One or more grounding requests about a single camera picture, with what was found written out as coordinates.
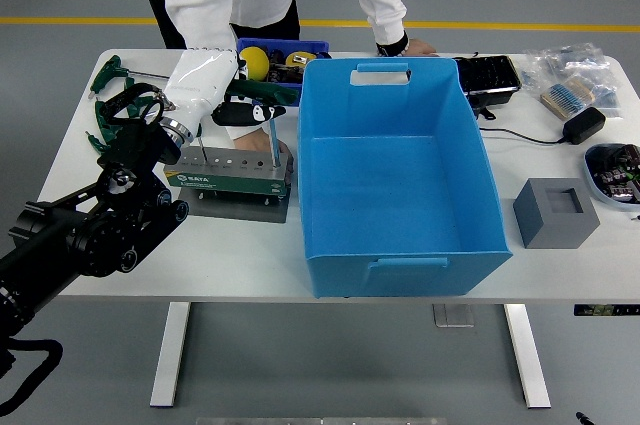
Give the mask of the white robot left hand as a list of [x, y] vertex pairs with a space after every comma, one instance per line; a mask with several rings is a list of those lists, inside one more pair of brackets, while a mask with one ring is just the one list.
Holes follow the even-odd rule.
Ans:
[[164, 88], [173, 109], [161, 125], [190, 141], [206, 117], [220, 126], [256, 126], [283, 115], [298, 98], [291, 88], [238, 79], [238, 70], [234, 50], [185, 50]]

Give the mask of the person's right hand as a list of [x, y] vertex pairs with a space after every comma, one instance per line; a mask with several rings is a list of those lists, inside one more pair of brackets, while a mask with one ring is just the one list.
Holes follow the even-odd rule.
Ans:
[[[271, 137], [262, 128], [256, 129], [250, 133], [235, 138], [233, 142], [235, 148], [239, 150], [249, 150], [264, 153], [272, 151]], [[286, 171], [288, 173], [293, 173], [294, 160], [289, 147], [281, 140], [278, 141], [278, 147], [280, 153], [286, 153], [288, 155]]]

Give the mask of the person's left hand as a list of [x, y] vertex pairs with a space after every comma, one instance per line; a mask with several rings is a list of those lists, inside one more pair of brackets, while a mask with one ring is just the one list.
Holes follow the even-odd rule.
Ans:
[[433, 45], [417, 38], [411, 38], [409, 40], [405, 55], [411, 57], [436, 56], [437, 51]]

